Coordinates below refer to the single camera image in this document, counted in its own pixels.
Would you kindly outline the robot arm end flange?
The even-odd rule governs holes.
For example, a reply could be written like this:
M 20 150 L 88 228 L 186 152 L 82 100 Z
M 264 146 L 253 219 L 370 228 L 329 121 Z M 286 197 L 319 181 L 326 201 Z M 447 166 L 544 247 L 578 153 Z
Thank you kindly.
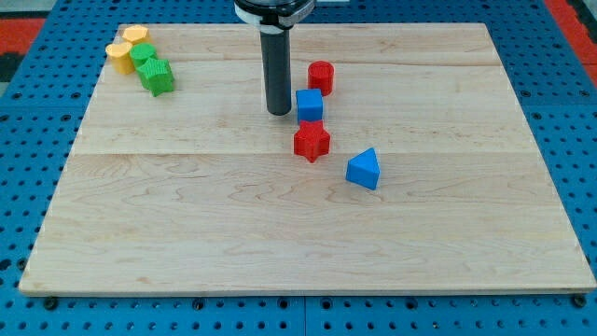
M 234 0 L 236 15 L 245 23 L 281 30 L 292 28 L 311 14 L 314 0 Z

